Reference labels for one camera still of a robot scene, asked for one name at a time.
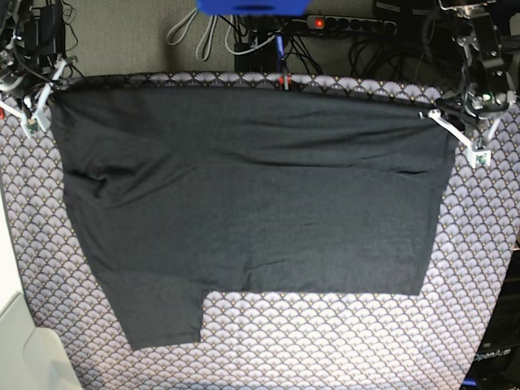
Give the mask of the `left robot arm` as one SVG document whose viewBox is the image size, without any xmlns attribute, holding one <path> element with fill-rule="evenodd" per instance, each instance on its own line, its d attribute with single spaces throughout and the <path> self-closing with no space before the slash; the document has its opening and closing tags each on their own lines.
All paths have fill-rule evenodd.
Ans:
<svg viewBox="0 0 520 390">
<path fill-rule="evenodd" d="M 517 101 L 513 80 L 501 56 L 498 27 L 486 10 L 489 1 L 438 1 L 422 28 L 424 54 L 432 52 L 427 38 L 430 22 L 443 13 L 454 25 L 452 36 L 461 49 L 457 93 L 435 101 L 425 116 L 450 132 L 466 148 L 471 167 L 490 166 L 489 143 L 503 115 Z"/>
</svg>

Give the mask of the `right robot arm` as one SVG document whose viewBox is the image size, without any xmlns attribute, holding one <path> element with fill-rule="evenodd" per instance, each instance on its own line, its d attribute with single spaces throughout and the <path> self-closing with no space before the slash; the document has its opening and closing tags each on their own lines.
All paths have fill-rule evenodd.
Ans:
<svg viewBox="0 0 520 390">
<path fill-rule="evenodd" d="M 28 138 L 50 128 L 47 101 L 68 86 L 65 71 L 81 74 L 67 48 L 74 14 L 66 1 L 1 2 L 1 115 L 15 116 Z"/>
</svg>

